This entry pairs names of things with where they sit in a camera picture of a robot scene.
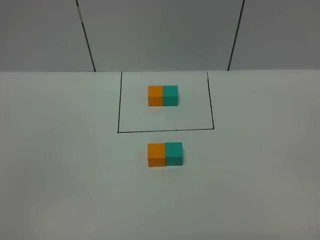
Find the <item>orange template block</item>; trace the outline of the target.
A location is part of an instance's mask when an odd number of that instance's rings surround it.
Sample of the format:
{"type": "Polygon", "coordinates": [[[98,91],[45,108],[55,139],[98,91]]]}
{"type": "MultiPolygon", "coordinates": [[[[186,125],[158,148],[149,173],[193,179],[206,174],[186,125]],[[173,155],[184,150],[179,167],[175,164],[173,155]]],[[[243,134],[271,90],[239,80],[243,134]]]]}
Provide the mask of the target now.
{"type": "Polygon", "coordinates": [[[164,105],[164,88],[162,85],[148,86],[148,106],[162,107],[164,105]]]}

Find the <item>green template block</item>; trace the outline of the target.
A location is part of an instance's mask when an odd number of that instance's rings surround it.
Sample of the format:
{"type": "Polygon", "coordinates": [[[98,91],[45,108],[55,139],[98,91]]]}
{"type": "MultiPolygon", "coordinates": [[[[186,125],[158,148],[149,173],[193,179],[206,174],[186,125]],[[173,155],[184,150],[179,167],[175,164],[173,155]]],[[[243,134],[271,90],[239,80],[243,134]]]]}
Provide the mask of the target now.
{"type": "Polygon", "coordinates": [[[163,105],[164,106],[178,106],[179,91],[177,85],[163,86],[163,105]]]}

